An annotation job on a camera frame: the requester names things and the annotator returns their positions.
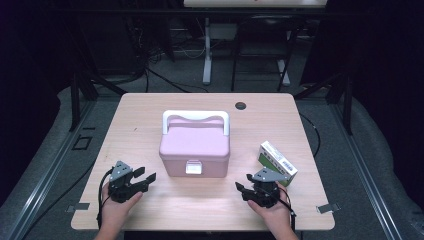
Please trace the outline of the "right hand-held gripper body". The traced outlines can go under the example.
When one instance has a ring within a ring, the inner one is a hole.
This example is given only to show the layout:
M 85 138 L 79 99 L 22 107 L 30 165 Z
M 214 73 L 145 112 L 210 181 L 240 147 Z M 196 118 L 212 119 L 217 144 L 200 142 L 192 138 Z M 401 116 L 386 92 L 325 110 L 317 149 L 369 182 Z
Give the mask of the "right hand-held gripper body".
M 266 167 L 252 175 L 254 179 L 254 183 L 251 182 L 253 188 L 246 190 L 247 199 L 253 200 L 261 207 L 270 208 L 274 206 L 280 200 L 277 183 L 282 181 L 284 176 Z

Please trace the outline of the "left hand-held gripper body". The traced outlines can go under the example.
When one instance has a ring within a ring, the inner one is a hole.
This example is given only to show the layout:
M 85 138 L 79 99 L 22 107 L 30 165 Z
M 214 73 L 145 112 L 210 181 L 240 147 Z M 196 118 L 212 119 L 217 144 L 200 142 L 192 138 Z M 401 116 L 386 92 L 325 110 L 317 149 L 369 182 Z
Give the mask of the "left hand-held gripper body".
M 109 178 L 109 196 L 118 203 L 129 200 L 134 194 L 135 189 L 131 183 L 134 177 L 133 168 L 122 161 L 118 161 L 112 169 Z

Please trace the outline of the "green and white medicine box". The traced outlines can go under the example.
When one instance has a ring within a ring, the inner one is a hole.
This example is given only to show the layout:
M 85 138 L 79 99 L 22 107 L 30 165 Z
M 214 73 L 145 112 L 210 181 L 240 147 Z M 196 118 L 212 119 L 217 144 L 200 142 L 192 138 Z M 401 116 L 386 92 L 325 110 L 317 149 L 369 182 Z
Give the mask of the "green and white medicine box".
M 269 141 L 260 144 L 258 161 L 272 171 L 282 174 L 283 186 L 289 186 L 298 173 L 298 169 Z

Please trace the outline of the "pink storage box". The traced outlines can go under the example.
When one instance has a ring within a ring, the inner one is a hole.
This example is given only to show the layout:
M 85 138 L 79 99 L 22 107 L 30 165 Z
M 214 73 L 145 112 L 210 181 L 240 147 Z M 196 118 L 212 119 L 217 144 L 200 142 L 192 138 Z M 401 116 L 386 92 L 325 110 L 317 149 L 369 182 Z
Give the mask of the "pink storage box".
M 171 177 L 225 177 L 230 158 L 229 114 L 166 110 L 159 155 Z

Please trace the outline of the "person's right hand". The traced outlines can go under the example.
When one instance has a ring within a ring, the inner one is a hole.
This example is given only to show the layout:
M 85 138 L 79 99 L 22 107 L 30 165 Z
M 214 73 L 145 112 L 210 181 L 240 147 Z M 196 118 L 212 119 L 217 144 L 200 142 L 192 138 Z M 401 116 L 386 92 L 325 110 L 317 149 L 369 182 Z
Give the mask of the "person's right hand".
M 265 225 L 273 234 L 291 230 L 290 210 L 285 206 L 288 203 L 287 189 L 280 186 L 279 191 L 280 202 L 271 208 L 261 207 L 253 200 L 247 201 L 249 207 L 263 219 Z

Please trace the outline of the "person's left hand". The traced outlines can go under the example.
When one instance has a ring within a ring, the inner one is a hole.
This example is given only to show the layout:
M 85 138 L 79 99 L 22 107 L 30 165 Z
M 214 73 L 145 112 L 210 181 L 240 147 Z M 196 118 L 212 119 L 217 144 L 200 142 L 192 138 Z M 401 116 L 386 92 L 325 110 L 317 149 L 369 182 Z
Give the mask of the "person's left hand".
M 142 192 L 137 192 L 123 203 L 115 202 L 109 196 L 109 184 L 105 184 L 102 188 L 101 229 L 120 230 L 131 209 L 140 201 L 142 196 Z

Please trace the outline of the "grey tape strip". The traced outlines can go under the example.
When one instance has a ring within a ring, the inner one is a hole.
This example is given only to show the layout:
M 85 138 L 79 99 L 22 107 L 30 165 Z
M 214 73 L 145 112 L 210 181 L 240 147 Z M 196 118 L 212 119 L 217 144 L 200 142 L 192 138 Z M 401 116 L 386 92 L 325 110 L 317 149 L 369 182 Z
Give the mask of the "grey tape strip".
M 337 203 L 328 203 L 328 204 L 325 204 L 325 205 L 317 206 L 317 211 L 320 214 L 334 213 L 336 211 L 339 211 L 340 209 L 341 209 L 341 207 Z
M 66 208 L 67 213 L 74 213 L 78 210 L 88 210 L 90 206 L 90 203 L 75 203 L 73 205 L 68 205 Z

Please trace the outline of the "black metal stand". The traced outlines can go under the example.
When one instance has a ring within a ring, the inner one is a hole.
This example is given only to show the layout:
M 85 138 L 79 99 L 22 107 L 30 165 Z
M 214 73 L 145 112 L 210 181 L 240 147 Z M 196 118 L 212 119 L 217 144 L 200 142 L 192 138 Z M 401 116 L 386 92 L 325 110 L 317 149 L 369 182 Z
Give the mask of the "black metal stand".
M 72 110 L 72 123 L 69 129 L 70 132 L 74 131 L 80 123 L 80 93 L 88 101 L 96 101 L 99 97 L 94 84 L 98 83 L 119 96 L 123 96 L 126 91 L 107 81 L 105 78 L 88 71 L 76 72 L 71 80 L 71 110 Z
M 325 86 L 330 86 L 325 96 L 325 100 L 328 104 L 337 104 L 342 100 L 342 125 L 346 132 L 351 135 L 353 82 L 348 74 L 336 73 L 322 82 L 314 83 L 311 87 L 296 94 L 294 98 L 296 100 L 304 99 Z

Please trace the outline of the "white desk leg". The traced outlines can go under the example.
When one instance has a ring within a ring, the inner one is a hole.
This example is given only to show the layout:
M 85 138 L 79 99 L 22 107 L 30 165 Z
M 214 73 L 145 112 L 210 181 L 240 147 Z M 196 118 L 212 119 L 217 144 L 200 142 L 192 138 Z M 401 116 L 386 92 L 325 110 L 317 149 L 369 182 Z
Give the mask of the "white desk leg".
M 288 66 L 290 63 L 290 56 L 288 53 L 288 46 L 290 37 L 290 31 L 283 34 L 283 49 L 280 51 L 280 57 L 277 60 L 280 82 L 278 85 L 278 89 L 281 90 L 284 86 L 289 86 L 291 84 L 290 79 L 288 77 Z
M 211 56 L 210 22 L 208 18 L 205 19 L 204 41 L 205 41 L 205 59 L 204 59 L 204 68 L 203 68 L 203 84 L 209 85 L 211 83 L 212 56 Z

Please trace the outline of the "black chair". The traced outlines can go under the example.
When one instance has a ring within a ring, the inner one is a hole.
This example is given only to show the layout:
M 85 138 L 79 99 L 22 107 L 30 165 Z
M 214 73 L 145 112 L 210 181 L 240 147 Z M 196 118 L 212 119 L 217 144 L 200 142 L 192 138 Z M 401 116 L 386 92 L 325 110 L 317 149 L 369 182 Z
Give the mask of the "black chair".
M 254 15 L 240 21 L 237 25 L 232 50 L 231 90 L 235 90 L 238 74 L 277 74 L 279 76 L 277 60 L 283 49 L 283 34 L 290 31 L 287 46 L 291 61 L 297 37 L 305 24 L 304 18 L 294 15 Z M 266 59 L 272 59 L 276 63 L 277 69 L 266 71 L 259 66 L 254 66 L 252 68 L 244 67 L 240 71 L 237 67 L 242 59 L 249 59 L 254 63 L 264 63 Z

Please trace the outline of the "white desk top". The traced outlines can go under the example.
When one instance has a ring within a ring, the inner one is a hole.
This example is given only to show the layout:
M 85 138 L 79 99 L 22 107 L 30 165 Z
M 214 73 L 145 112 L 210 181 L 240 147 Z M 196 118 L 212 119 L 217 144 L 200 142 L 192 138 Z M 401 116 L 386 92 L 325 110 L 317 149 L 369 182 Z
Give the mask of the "white desk top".
M 325 8 L 329 0 L 183 0 L 192 8 Z

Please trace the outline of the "metal floor rail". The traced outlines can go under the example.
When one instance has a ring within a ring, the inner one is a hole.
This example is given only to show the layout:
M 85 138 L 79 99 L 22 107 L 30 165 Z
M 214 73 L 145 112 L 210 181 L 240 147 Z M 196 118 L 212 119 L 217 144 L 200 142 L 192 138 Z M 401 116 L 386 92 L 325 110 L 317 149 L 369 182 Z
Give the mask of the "metal floor rail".
M 83 106 L 77 128 L 68 130 L 68 109 L 62 108 L 52 130 L 0 207 L 0 240 L 87 239 L 92 231 L 71 227 L 76 213 L 68 205 L 80 197 L 97 157 L 104 125 L 95 118 L 101 105 Z
M 372 174 L 364 161 L 364 157 L 355 141 L 354 136 L 348 133 L 343 124 L 341 110 L 334 104 L 330 104 L 329 108 L 334 115 L 337 126 L 353 155 L 353 164 L 357 175 L 387 240 L 404 240 L 374 181 L 374 178 L 372 177 Z

